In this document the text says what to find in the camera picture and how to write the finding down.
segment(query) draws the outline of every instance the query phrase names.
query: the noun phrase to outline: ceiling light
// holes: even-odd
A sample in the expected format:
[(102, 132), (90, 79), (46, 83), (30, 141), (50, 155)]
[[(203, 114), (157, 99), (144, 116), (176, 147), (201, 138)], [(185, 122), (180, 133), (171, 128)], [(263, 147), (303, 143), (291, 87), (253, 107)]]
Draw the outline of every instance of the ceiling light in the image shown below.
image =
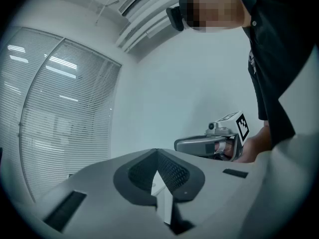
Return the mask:
[(15, 50), (15, 51), (25, 53), (25, 49), (23, 47), (14, 46), (14, 45), (8, 45), (8, 50)]
[(56, 73), (58, 73), (58, 74), (63, 74), (63, 75), (65, 75), (65, 76), (68, 76), (68, 77), (71, 77), (71, 78), (73, 78), (73, 79), (76, 79), (76, 76), (75, 76), (74, 74), (69, 74), (69, 73), (63, 72), (63, 71), (61, 71), (61, 70), (59, 70), (59, 69), (55, 69), (55, 68), (50, 67), (50, 66), (45, 66), (45, 67), (46, 67), (46, 69), (48, 69), (48, 70), (50, 70), (50, 71), (52, 71), (52, 72), (56, 72)]
[(70, 62), (67, 62), (67, 61), (65, 61), (65, 60), (56, 58), (56, 57), (50, 57), (50, 61), (59, 63), (59, 64), (64, 65), (64, 66), (68, 66), (68, 67), (73, 68), (73, 69), (77, 69), (77, 65), (72, 64), (72, 63), (70, 63)]
[(20, 57), (11, 56), (11, 55), (10, 55), (10, 58), (13, 59), (13, 60), (24, 62), (24, 63), (29, 63), (29, 61), (27, 59), (25, 59), (25, 58), (20, 58)]
[(76, 100), (76, 99), (73, 99), (73, 98), (67, 98), (67, 97), (64, 97), (64, 96), (59, 96), (59, 97), (61, 97), (61, 98), (65, 98), (65, 99), (69, 99), (69, 100), (73, 100), (73, 101), (78, 101), (78, 100)]

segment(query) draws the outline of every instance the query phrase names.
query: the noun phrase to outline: window blinds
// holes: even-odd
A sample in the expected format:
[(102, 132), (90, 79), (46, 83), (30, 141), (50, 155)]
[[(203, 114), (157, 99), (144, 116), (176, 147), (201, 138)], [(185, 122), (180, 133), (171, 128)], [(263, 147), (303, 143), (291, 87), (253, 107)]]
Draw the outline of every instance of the window blinds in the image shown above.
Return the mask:
[(7, 161), (1, 175), (15, 196), (30, 193), (36, 201), (69, 174), (108, 159), (121, 65), (62, 37), (21, 28), (1, 50), (0, 66), (0, 146)]
[(24, 181), (18, 145), (19, 122), (24, 98), (34, 75), (62, 39), (31, 29), (9, 30), (0, 54), (0, 146), (3, 147), (1, 180), (15, 200), (31, 201)]
[(112, 100), (120, 65), (64, 40), (30, 88), (21, 121), (21, 156), (35, 200), (69, 174), (108, 159)]

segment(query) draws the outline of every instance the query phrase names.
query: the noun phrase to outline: white wall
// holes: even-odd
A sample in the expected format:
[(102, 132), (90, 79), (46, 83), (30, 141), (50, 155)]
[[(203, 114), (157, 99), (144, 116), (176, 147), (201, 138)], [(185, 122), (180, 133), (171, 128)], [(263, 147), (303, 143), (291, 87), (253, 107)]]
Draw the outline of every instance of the white wall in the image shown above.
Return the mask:
[[(30, 27), (66, 37), (83, 44), (122, 64), (111, 124), (110, 155), (116, 157), (134, 150), (134, 126), (131, 110), (134, 105), (136, 59), (115, 46), (120, 29), (84, 7), (61, 0), (29, 0), (15, 17), (12, 25)], [(128, 134), (123, 143), (123, 134)]]
[(251, 135), (262, 127), (248, 73), (249, 40), (239, 29), (188, 29), (159, 46), (137, 67), (138, 148), (171, 148), (203, 134), (210, 121), (242, 110)]

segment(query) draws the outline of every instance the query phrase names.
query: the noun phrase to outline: man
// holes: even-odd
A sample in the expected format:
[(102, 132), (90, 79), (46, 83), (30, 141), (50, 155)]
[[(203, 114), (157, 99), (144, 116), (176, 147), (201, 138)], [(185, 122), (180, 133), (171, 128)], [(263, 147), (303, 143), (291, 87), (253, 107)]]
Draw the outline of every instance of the man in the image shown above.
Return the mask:
[[(302, 69), (315, 44), (315, 0), (179, 0), (187, 25), (201, 32), (243, 27), (250, 40), (248, 71), (264, 127), (247, 139), (237, 162), (253, 162), (295, 132), (278, 98)], [(216, 145), (231, 155), (232, 144)]]

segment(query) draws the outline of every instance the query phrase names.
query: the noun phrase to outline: black shirt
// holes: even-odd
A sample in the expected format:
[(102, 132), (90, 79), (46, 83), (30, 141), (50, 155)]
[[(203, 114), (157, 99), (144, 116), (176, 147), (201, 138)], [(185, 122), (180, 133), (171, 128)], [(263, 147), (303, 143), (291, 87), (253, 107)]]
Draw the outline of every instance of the black shirt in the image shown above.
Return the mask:
[(268, 120), (272, 147), (295, 132), (278, 98), (306, 63), (315, 44), (304, 0), (242, 0), (251, 15), (243, 28), (250, 40), (248, 70), (255, 88), (258, 115)]

